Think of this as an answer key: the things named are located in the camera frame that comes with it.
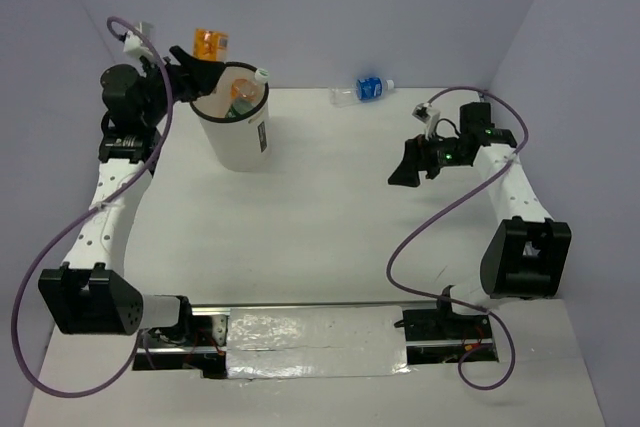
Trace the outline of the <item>small orange juice bottle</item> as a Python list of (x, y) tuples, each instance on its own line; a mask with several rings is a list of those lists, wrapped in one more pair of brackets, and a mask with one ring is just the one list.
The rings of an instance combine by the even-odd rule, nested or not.
[(228, 41), (226, 32), (197, 28), (193, 37), (193, 56), (205, 61), (226, 62)]

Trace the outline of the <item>tall orange label clear bottle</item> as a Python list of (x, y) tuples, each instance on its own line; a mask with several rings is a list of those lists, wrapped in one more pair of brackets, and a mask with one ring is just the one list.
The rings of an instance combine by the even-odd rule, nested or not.
[(257, 69), (251, 79), (236, 79), (231, 87), (231, 104), (227, 118), (237, 118), (254, 108), (254, 100), (267, 84), (270, 74), (266, 69)]

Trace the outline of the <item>Pocari Sweat blue label bottle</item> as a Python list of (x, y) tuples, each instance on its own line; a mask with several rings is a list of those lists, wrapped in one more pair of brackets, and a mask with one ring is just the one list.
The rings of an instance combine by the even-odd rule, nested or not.
[(381, 77), (358, 78), (347, 88), (330, 88), (329, 102), (336, 107), (346, 107), (380, 100), (395, 89), (392, 79)]

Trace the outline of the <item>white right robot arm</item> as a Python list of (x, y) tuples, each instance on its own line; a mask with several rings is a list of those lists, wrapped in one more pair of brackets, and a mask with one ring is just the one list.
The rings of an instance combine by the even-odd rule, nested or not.
[(416, 188), (422, 179), (435, 179), (442, 169), (470, 166), (483, 181), (497, 218), (497, 230), (478, 273), (444, 289), (435, 313), (435, 327), (456, 338), (470, 323), (469, 315), (520, 300), (556, 295), (572, 233), (542, 206), (519, 158), (519, 143), (508, 129), (495, 126), (491, 107), (472, 102), (459, 109), (453, 136), (436, 129), (439, 110), (420, 104), (413, 115), (422, 121), (422, 134), (406, 141), (403, 158), (389, 184)]

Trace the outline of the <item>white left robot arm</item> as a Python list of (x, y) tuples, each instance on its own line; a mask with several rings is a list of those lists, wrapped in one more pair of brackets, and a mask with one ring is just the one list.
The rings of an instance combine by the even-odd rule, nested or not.
[(190, 304), (180, 295), (144, 295), (125, 278), (124, 257), (136, 211), (153, 179), (164, 139), (157, 126), (176, 102), (214, 92), (226, 68), (173, 46), (162, 64), (118, 64), (100, 78), (102, 118), (98, 184), (92, 215), (60, 267), (45, 269), (38, 290), (67, 335), (132, 335), (159, 328), (173, 345), (195, 335)]

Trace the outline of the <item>white bin with black rim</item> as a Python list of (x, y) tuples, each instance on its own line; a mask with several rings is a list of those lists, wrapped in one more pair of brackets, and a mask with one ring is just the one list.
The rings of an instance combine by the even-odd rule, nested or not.
[(227, 118), (232, 83), (254, 77), (255, 66), (228, 62), (216, 90), (190, 104), (219, 162), (228, 170), (246, 172), (258, 167), (271, 149), (268, 138), (269, 80), (254, 100), (254, 108), (237, 118)]

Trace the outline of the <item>silver foil tape strip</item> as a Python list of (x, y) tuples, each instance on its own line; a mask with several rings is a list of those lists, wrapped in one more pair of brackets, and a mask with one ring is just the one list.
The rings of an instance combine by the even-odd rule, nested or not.
[(409, 371), (398, 306), (235, 309), (231, 379), (379, 377)]

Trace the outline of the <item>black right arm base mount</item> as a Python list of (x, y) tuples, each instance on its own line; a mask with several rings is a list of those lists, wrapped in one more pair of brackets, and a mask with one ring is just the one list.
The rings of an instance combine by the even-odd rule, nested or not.
[(409, 365), (498, 360), (489, 317), (459, 315), (449, 303), (437, 301), (430, 308), (403, 308), (394, 327), (404, 332)]

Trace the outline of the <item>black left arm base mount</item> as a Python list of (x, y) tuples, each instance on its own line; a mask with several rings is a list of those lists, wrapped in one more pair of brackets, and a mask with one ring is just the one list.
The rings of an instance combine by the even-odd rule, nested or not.
[(229, 311), (194, 307), (183, 300), (175, 326), (144, 331), (132, 369), (140, 372), (194, 370), (206, 379), (226, 379), (229, 321)]

